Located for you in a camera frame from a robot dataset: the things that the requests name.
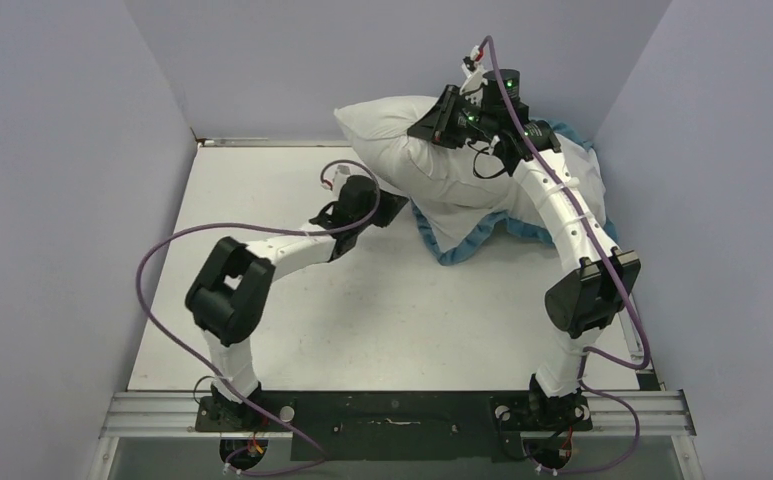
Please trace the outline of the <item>white pillowcase with blue trim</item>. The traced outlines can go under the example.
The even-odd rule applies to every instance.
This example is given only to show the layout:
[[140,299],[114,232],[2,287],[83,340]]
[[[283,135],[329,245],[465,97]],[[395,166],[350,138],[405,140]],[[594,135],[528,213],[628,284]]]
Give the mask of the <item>white pillowcase with blue trim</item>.
[[419,176],[406,188],[418,231],[440,264],[468,260],[498,227],[519,240],[553,245],[529,196],[509,176],[494,176],[501,169],[497,158],[409,138],[406,166]]

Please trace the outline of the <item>white pillow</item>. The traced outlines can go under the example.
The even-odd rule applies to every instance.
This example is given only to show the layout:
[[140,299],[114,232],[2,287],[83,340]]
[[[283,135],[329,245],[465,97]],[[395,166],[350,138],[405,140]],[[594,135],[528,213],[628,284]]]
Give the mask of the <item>white pillow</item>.
[[552,245],[554,236],[522,185],[507,175],[492,178],[501,167],[497,158],[408,135],[434,103],[432,97],[388,97],[339,108],[334,116],[362,162],[410,198],[421,238],[440,264],[470,258],[498,224],[517,238]]

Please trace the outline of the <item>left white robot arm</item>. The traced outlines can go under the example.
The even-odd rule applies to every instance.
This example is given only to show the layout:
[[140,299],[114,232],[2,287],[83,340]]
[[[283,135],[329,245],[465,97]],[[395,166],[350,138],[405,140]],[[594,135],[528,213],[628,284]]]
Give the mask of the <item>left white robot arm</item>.
[[211,250],[187,292],[186,308],[202,331],[210,361],[220,371],[212,395],[221,417],[236,430],[258,421],[260,381],[250,337],[259,325],[272,284],[308,266],[335,261],[356,246],[369,226],[385,228],[408,203],[375,190],[362,175],[347,177],[334,200],[306,224],[304,234],[242,243],[227,236]]

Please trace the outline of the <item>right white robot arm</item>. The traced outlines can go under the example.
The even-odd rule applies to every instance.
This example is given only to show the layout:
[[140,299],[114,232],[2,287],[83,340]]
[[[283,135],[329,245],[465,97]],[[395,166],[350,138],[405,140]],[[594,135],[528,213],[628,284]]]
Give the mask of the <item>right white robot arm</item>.
[[564,398],[581,390],[585,361],[620,311],[640,322],[630,293],[641,270],[633,251],[623,251],[588,208],[563,152],[561,137],[532,121],[520,99],[515,69],[468,73],[462,86],[448,85],[412,124],[409,136],[447,149],[478,142],[502,164],[502,173],[531,200],[552,237],[563,276],[545,294],[555,342],[531,378],[529,419],[551,428],[567,413]]

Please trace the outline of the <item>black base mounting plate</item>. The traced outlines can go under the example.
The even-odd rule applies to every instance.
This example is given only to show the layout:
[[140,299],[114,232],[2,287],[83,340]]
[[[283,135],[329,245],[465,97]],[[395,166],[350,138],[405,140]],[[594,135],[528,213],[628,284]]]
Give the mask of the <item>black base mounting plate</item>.
[[291,443],[293,461],[426,461],[488,458],[516,460],[526,443],[545,458],[571,432],[592,430],[589,406],[581,394],[544,400],[528,390],[500,391],[264,391],[257,405],[278,416],[295,410],[291,432],[247,406],[204,396],[196,428],[243,432],[222,438],[230,452],[246,440],[272,446],[278,433]]

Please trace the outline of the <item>white knob on plate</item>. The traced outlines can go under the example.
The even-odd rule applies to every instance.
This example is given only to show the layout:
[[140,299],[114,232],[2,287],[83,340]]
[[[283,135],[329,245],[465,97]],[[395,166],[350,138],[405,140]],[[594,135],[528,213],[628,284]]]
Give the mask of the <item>white knob on plate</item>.
[[295,416],[295,410],[290,405],[284,405],[281,407],[281,409],[278,412],[278,417],[281,421],[290,423]]

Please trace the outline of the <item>aluminium front rail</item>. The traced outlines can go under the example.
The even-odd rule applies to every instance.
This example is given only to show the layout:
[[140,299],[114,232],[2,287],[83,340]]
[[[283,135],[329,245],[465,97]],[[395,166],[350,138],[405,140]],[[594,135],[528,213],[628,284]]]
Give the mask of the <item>aluminium front rail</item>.
[[[692,436],[693,422],[681,391],[617,392],[637,413],[642,436]],[[619,402],[592,394],[585,398],[593,422],[588,433],[627,436],[633,432],[630,412]],[[131,391],[111,399],[102,438],[243,438],[243,432],[210,432],[196,428],[198,405],[189,392]]]

